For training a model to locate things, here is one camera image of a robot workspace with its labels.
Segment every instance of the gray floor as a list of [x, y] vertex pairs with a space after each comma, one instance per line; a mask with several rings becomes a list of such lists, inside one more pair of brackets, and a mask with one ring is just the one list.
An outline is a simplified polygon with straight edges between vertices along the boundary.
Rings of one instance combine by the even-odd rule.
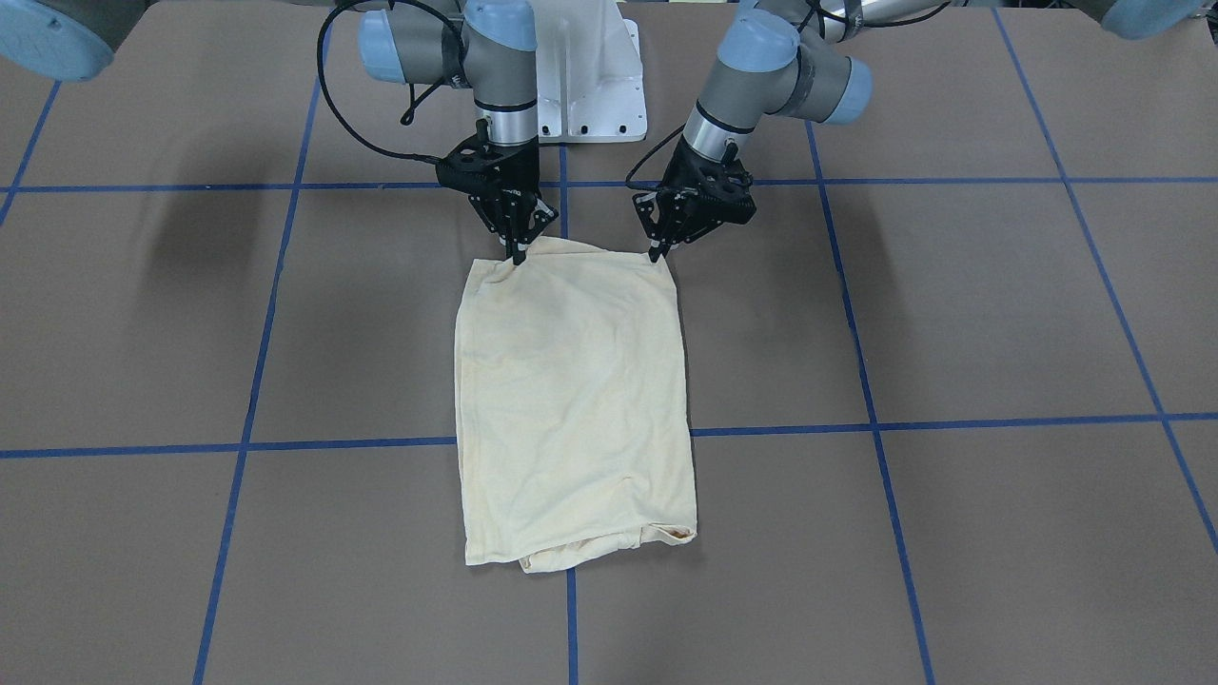
[[[653, 135], [544, 176], [555, 234], [642, 250], [605, 182], [732, 10], [624, 11]], [[766, 122], [758, 217], [671, 260], [700, 538], [536, 578], [462, 564], [453, 319], [498, 246], [311, 110], [319, 21], [161, 5], [94, 83], [0, 63], [0, 683], [1218, 683], [1200, 22], [843, 45], [864, 118]], [[400, 129], [353, 40], [369, 135], [466, 133], [451, 91]]]

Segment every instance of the cream fabric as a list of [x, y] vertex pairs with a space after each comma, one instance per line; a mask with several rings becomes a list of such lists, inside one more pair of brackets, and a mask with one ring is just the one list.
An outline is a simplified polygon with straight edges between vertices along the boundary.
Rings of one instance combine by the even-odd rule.
[[697, 534], [677, 293], [661, 260], [538, 238], [457, 314], [465, 563], [561, 570]]

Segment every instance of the cable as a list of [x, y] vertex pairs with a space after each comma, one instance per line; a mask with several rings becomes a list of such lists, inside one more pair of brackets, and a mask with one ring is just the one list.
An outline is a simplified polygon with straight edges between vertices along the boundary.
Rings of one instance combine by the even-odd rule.
[[[918, 17], [914, 17], [911, 20], [900, 20], [900, 21], [895, 21], [895, 22], [862, 22], [862, 26], [864, 26], [864, 28], [895, 28], [895, 27], [899, 27], [899, 26], [916, 24], [918, 22], [924, 22], [926, 20], [929, 20], [931, 17], [938, 15], [939, 12], [946, 10], [950, 6], [951, 6], [951, 0], [948, 0], [948, 2], [944, 2], [943, 5], [939, 5], [938, 7], [931, 10], [929, 12], [927, 12], [927, 13], [924, 13], [922, 16], [918, 16]], [[826, 20], [833, 20], [833, 21], [836, 21], [838, 23], [845, 23], [845, 17], [839, 17], [839, 16], [834, 15], [833, 12], [829, 12], [828, 10], [820, 10], [818, 13], [822, 17], [825, 17]]]
[[[335, 6], [334, 10], [331, 10], [330, 13], [326, 15], [325, 21], [322, 22], [322, 29], [318, 30], [318, 33], [317, 33], [317, 83], [318, 83], [318, 87], [322, 90], [322, 95], [325, 98], [325, 104], [330, 107], [330, 112], [334, 113], [334, 118], [339, 119], [339, 123], [342, 126], [342, 128], [348, 134], [351, 134], [352, 138], [354, 138], [357, 141], [359, 141], [359, 144], [363, 145], [364, 147], [368, 147], [369, 150], [371, 150], [373, 152], [376, 152], [379, 155], [384, 155], [386, 157], [392, 157], [395, 160], [409, 160], [412, 162], [424, 162], [424, 163], [432, 165], [432, 166], [434, 165], [438, 165], [442, 160], [440, 157], [434, 156], [434, 155], [415, 155], [415, 154], [410, 154], [410, 152], [395, 152], [392, 150], [386, 150], [386, 149], [384, 149], [384, 147], [381, 147], [381, 146], [379, 146], [379, 145], [376, 145], [374, 143], [370, 143], [367, 138], [364, 138], [363, 135], [359, 135], [359, 133], [356, 132], [354, 127], [352, 127], [347, 122], [346, 117], [343, 117], [342, 113], [339, 112], [337, 105], [334, 104], [334, 98], [330, 96], [330, 88], [325, 83], [325, 38], [330, 33], [330, 26], [334, 24], [334, 20], [339, 18], [339, 15], [341, 15], [342, 12], [346, 12], [347, 10], [354, 7], [356, 5], [363, 5], [364, 2], [371, 2], [371, 1], [374, 1], [374, 0], [347, 0], [347, 1], [345, 1], [345, 2], [342, 2], [340, 5], [337, 5], [337, 6]], [[419, 2], [418, 0], [395, 0], [395, 1], [390, 2], [390, 9], [392, 9], [393, 5], [397, 4], [397, 2], [401, 2], [402, 5], [409, 5], [412, 7], [418, 7], [419, 10], [423, 10], [424, 12], [428, 12], [432, 17], [436, 17], [441, 23], [445, 24], [445, 28], [448, 29], [448, 32], [452, 33], [454, 38], [457, 38], [457, 45], [460, 46], [460, 59], [462, 60], [465, 59], [465, 45], [464, 45], [464, 43], [460, 39], [460, 29], [457, 28], [457, 24], [454, 24], [452, 22], [452, 20], [449, 20], [448, 17], [446, 17], [442, 12], [440, 12], [440, 10], [436, 10], [435, 7], [432, 7], [430, 5], [425, 5], [423, 2]], [[419, 98], [418, 100], [414, 99], [414, 93], [412, 91], [412, 94], [410, 94], [410, 108], [407, 110], [406, 115], [402, 115], [402, 122], [403, 123], [406, 123], [407, 119], [414, 121], [414, 110], [415, 110], [417, 105], [419, 102], [421, 102], [424, 99], [426, 99], [428, 95], [431, 95], [431, 93], [437, 87], [438, 87], [438, 84], [431, 87], [426, 93], [423, 94], [423, 98]]]
[[681, 126], [676, 127], [675, 129], [672, 129], [672, 133], [670, 133], [666, 137], [664, 137], [664, 140], [660, 140], [655, 145], [655, 147], [652, 147], [646, 155], [643, 155], [643, 158], [639, 160], [638, 163], [635, 165], [635, 168], [630, 169], [630, 173], [626, 174], [626, 188], [628, 188], [631, 190], [643, 190], [643, 191], [659, 190], [659, 186], [642, 185], [639, 183], [635, 183], [632, 179], [635, 178], [635, 174], [638, 173], [638, 169], [643, 168], [643, 165], [647, 163], [647, 160], [650, 160], [657, 152], [659, 152], [665, 145], [667, 145], [682, 130], [685, 130], [685, 124], [681, 124]]

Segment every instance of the folded cloth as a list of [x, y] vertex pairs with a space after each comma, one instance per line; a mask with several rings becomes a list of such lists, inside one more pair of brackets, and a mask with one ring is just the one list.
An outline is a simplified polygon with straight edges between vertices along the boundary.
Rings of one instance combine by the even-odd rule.
[[561, 570], [697, 535], [677, 293], [661, 260], [538, 238], [457, 313], [465, 563]]

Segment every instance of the white cloth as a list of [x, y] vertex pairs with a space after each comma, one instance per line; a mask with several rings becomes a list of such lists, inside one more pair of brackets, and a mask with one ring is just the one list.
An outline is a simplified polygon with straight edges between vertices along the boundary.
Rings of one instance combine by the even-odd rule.
[[538, 238], [457, 314], [465, 563], [561, 570], [697, 535], [677, 293], [661, 260]]

